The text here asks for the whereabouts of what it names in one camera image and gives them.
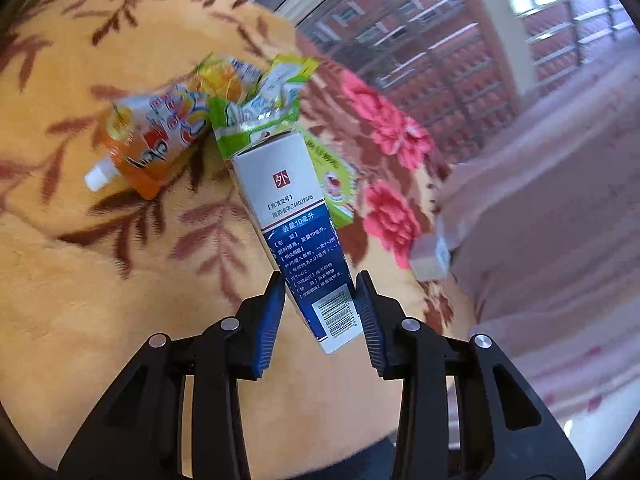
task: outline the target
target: yellow blanket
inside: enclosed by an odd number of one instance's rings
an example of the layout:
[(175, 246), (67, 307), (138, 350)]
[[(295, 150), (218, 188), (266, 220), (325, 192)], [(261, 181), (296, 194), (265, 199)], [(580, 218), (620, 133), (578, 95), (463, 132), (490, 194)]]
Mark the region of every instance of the yellow blanket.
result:
[[(150, 334), (201, 333), (269, 279), (212, 140), (151, 202), (124, 182), (99, 193), (84, 185), (104, 156), (95, 127), (109, 100), (164, 88), (209, 52), (266, 68), (299, 49), (290, 23), (243, 0), (38, 0), (2, 48), (0, 392), (47, 465)], [(384, 179), (430, 229), (437, 179), (395, 155), (368, 160), (378, 147), (331, 90), (336, 70), (327, 61), (314, 77), (305, 124), (363, 186)], [(361, 200), (356, 223), (340, 232), (352, 270), (369, 269), (381, 294), (442, 330), (452, 311), (440, 286), (416, 283), (396, 264), (398, 244), (367, 234), (372, 208)], [(377, 378), (363, 338), (322, 354), (287, 303), (265, 379), (240, 387), (254, 478), (319, 468), (382, 438), (398, 423), (400, 388)]]

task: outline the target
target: blue and white box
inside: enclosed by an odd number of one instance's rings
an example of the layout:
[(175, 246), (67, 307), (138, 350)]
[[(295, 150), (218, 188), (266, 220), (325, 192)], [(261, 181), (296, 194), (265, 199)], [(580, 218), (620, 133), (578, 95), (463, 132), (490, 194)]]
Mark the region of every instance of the blue and white box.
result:
[(299, 132), (232, 159), (242, 196), (325, 354), (362, 333), (353, 282)]

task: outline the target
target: pink fabric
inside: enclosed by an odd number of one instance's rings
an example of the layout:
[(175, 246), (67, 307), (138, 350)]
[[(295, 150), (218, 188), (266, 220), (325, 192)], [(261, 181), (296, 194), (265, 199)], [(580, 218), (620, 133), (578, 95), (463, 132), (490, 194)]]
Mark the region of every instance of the pink fabric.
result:
[(559, 418), (640, 376), (640, 41), (582, 69), (440, 193), (493, 337)]
[(433, 151), (434, 144), (420, 124), (348, 70), (342, 73), (342, 91), (357, 113), (375, 127), (373, 141), (382, 153), (396, 155), (400, 164), (411, 171), (423, 165), (425, 155)]
[(364, 230), (382, 241), (385, 251), (391, 251), (401, 269), (409, 268), (409, 249), (420, 236), (420, 224), (406, 200), (384, 180), (367, 187), (367, 205), (373, 208), (364, 219)]

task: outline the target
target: blue label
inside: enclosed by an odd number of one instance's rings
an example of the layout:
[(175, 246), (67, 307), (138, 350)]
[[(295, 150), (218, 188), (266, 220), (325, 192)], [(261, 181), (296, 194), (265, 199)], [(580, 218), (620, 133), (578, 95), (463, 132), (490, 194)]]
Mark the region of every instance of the blue label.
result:
[(317, 339), (324, 339), (313, 303), (351, 276), (324, 203), (266, 231), (264, 238), (302, 314)]

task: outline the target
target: red stripe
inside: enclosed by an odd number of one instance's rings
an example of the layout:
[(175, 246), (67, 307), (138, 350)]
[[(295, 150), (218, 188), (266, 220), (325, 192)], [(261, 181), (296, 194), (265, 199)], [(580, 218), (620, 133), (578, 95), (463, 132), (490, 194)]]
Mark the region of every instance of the red stripe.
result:
[(288, 220), (289, 218), (291, 218), (292, 216), (296, 216), (299, 215), (300, 213), (302, 213), (303, 211), (306, 211), (307, 209), (309, 209), (310, 207), (316, 206), (319, 203), (324, 202), (324, 198), (321, 198), (320, 200), (318, 200), (317, 202), (313, 202), (312, 204), (309, 204), (306, 207), (303, 207), (300, 211), (296, 211), (295, 213), (291, 213), (288, 216), (285, 216), (284, 218), (281, 218), (280, 220), (278, 220), (277, 222), (274, 222), (273, 224), (269, 224), (267, 225), (267, 227), (263, 227), (262, 228), (262, 232), (268, 231), (269, 229), (271, 229), (274, 225), (279, 224), (281, 222), (284, 222), (285, 220)]

